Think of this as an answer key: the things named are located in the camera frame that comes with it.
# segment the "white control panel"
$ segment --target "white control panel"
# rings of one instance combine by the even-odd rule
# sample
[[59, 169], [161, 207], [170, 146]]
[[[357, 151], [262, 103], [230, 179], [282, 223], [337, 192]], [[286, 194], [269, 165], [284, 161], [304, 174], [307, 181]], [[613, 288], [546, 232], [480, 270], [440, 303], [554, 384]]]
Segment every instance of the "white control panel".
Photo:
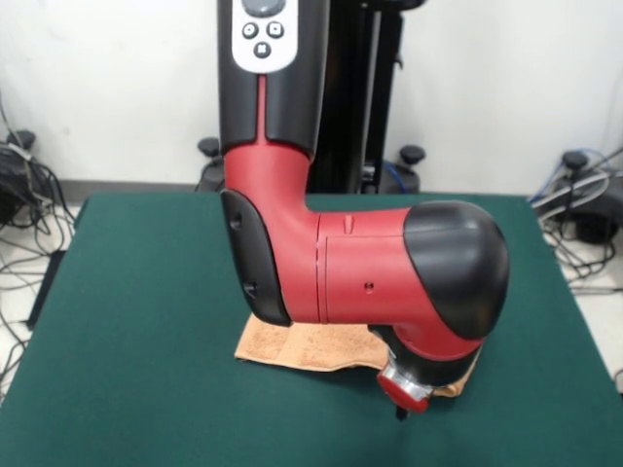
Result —
[[[264, 1], [267, 5], [275, 2]], [[280, 11], [271, 16], [250, 15], [245, 2], [249, 0], [232, 0], [234, 61], [243, 70], [260, 75], [285, 68], [294, 61], [299, 47], [299, 0], [278, 2]]]

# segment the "green table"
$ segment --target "green table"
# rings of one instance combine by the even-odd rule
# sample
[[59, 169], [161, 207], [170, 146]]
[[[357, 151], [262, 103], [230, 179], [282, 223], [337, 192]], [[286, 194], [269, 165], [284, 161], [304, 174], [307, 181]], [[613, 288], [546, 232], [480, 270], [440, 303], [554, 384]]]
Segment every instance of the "green table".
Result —
[[404, 423], [372, 371], [235, 360], [249, 310], [217, 196], [91, 198], [0, 410], [0, 466], [623, 465], [623, 404], [530, 208], [461, 198], [507, 237], [508, 301], [463, 395]]

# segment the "red robot arm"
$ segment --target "red robot arm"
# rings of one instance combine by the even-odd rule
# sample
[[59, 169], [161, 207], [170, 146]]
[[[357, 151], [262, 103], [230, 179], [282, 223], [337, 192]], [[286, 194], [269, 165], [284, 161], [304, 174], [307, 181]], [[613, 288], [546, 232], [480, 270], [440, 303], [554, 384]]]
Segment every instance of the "red robot arm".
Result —
[[[509, 276], [503, 236], [489, 214], [464, 202], [309, 210], [329, 2], [218, 6], [221, 199], [243, 294], [257, 317], [279, 326], [369, 325], [389, 349], [379, 383], [399, 407], [420, 412], [432, 388], [468, 371], [495, 326]], [[269, 45], [236, 36], [240, 24], [261, 30], [266, 17], [253, 8], [296, 31], [297, 52], [286, 66], [237, 49]]]

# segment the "brown cloth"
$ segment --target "brown cloth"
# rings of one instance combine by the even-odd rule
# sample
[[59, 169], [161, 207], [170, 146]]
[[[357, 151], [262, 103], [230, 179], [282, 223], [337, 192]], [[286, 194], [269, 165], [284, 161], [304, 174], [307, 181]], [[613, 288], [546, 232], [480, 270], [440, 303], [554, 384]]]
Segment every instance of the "brown cloth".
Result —
[[[264, 323], [252, 314], [234, 355], [240, 360], [310, 372], [335, 372], [349, 367], [381, 370], [388, 358], [385, 343], [365, 325], [295, 323], [284, 328]], [[475, 363], [462, 379], [435, 388], [433, 394], [459, 396]]]

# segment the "button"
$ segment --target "button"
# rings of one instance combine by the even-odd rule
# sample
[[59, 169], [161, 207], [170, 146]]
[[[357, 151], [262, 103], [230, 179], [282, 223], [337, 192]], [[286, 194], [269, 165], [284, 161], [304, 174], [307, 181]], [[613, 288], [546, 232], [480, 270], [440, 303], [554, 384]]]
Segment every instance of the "button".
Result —
[[255, 45], [255, 50], [253, 52], [258, 58], [266, 58], [271, 54], [271, 46], [266, 42], [259, 42]]
[[285, 0], [242, 0], [242, 4], [246, 12], [253, 17], [268, 18], [281, 13], [285, 7]]
[[242, 29], [242, 35], [245, 39], [253, 39], [260, 32], [260, 28], [254, 22], [248, 22]]
[[283, 26], [280, 22], [273, 21], [269, 23], [268, 33], [273, 39], [283, 37]]

